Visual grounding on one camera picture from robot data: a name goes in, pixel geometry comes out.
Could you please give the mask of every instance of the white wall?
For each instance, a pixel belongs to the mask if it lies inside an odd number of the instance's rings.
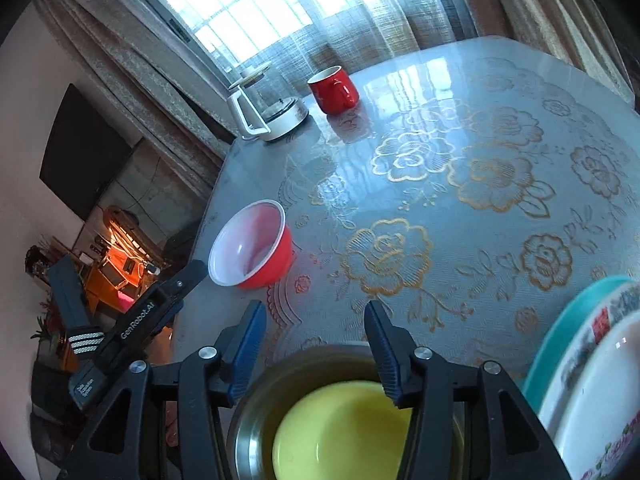
[[[38,480],[31,447],[31,367],[38,345],[29,339],[45,293],[24,272],[24,254],[38,240],[32,225],[0,194],[0,441],[26,480]]]
[[[141,137],[29,5],[0,46],[0,190],[44,234],[71,246],[82,221],[39,179],[51,126],[69,83],[131,144]]]
[[[26,480],[38,480],[28,431],[29,337],[43,292],[24,272],[40,234],[71,246],[82,221],[39,179],[60,101],[73,83],[131,144],[140,134],[60,48],[33,6],[0,45],[0,440]]]

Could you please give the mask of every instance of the white kettle handle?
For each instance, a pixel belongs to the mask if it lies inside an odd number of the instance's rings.
[[[231,114],[236,120],[236,123],[238,123],[242,133],[250,137],[271,133],[270,127],[264,122],[258,110],[255,109],[254,104],[241,88],[233,92],[231,97],[226,100],[226,103],[229,105]]]

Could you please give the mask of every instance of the table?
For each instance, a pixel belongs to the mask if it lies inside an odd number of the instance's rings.
[[[193,258],[243,206],[279,200],[295,243],[280,282],[206,279],[186,299],[174,359],[212,344],[249,300],[268,308],[258,370],[365,339],[363,310],[447,359],[522,378],[562,308],[592,281],[640,272],[640,120],[563,62],[478,38],[354,74],[361,101],[272,143],[236,140]]]

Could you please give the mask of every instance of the red mug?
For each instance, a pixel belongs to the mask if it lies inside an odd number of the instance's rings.
[[[358,104],[360,95],[349,75],[341,66],[325,68],[313,76],[307,84],[327,115],[341,114]]]

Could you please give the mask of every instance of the yellow bowl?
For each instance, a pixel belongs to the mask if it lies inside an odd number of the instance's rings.
[[[382,385],[348,381],[297,402],[273,443],[278,480],[395,480],[411,410],[398,410]]]

